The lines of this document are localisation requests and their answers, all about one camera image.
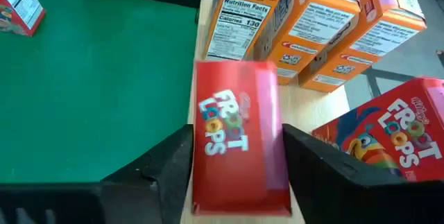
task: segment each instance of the wooden table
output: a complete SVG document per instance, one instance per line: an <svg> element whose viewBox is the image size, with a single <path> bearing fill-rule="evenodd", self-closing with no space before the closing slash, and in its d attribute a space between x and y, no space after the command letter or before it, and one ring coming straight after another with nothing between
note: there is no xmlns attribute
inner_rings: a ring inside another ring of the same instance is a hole
<svg viewBox="0 0 444 224"><path fill-rule="evenodd" d="M205 40L210 23L210 9L212 0L200 1L199 22L196 37L195 60L203 59ZM335 119L350 110L347 96L343 86L336 91L325 94L309 89L303 89L292 84L279 87L281 117L283 123L305 131L313 129ZM189 101L188 123L194 122L194 79L191 85ZM291 206L293 216L283 217L245 217L245 216L193 216L191 214L191 181L189 183L187 198L182 213L181 223L304 223L298 203L291 192Z"/></svg>

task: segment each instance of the orange cereal box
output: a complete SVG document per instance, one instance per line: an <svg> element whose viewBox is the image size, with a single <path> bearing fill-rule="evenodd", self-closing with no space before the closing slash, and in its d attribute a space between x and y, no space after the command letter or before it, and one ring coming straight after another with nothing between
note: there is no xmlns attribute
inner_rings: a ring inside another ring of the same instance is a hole
<svg viewBox="0 0 444 224"><path fill-rule="evenodd" d="M246 59L278 1L213 0L205 59Z"/></svg>
<svg viewBox="0 0 444 224"><path fill-rule="evenodd" d="M360 12L359 0L280 0L255 58L272 60L288 84Z"/></svg>
<svg viewBox="0 0 444 224"><path fill-rule="evenodd" d="M301 72L301 87L332 92L427 27L418 0L360 1L356 27Z"/></svg>

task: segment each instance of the cartoon toucan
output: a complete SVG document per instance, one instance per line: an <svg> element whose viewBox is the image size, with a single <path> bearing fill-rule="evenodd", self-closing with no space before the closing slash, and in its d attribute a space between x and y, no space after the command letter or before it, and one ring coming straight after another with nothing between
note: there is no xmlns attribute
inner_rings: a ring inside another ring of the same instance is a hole
<svg viewBox="0 0 444 224"><path fill-rule="evenodd" d="M6 7L4 5L0 5L0 19L10 22L12 18L11 12L12 12L11 8Z"/></svg>
<svg viewBox="0 0 444 224"><path fill-rule="evenodd" d="M358 128L359 124L370 116L370 114L380 110L378 107L370 107L361 112L358 116L357 109L349 111L349 113L344 114L342 117L339 117L339 122L337 126L338 135L336 136L336 144L341 147L343 142L349 137L353 132Z"/></svg>
<svg viewBox="0 0 444 224"><path fill-rule="evenodd" d="M385 169L393 175L402 176L393 158L385 152L385 148L370 134L372 127L373 125L366 125L366 132L350 142L347 153L362 162Z"/></svg>

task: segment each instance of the gray floor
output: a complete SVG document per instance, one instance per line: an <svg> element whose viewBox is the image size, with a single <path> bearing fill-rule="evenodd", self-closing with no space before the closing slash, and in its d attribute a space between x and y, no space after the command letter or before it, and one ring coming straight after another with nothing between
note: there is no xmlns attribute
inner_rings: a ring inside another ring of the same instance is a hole
<svg viewBox="0 0 444 224"><path fill-rule="evenodd" d="M373 69L390 71L409 76L431 76L444 79L444 66L436 51L444 50L444 12L436 0L419 0L427 21L427 30L412 37L408 42L382 58ZM403 82L376 78L381 93ZM345 84L350 109L366 103L373 97L368 77L359 75Z"/></svg>

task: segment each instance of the froot loops box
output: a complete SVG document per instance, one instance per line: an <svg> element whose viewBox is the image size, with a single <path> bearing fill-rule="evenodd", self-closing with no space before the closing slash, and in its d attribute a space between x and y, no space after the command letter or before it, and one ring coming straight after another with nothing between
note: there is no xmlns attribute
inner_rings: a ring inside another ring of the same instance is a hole
<svg viewBox="0 0 444 224"><path fill-rule="evenodd" d="M408 181L442 180L444 80L410 80L312 134Z"/></svg>
<svg viewBox="0 0 444 224"><path fill-rule="evenodd" d="M288 85L360 11L359 0L279 0L255 58L273 61L277 81Z"/></svg>
<svg viewBox="0 0 444 224"><path fill-rule="evenodd" d="M0 0L0 31L32 36L45 12L38 0Z"/></svg>
<svg viewBox="0 0 444 224"><path fill-rule="evenodd" d="M291 215L270 62L197 62L194 214Z"/></svg>

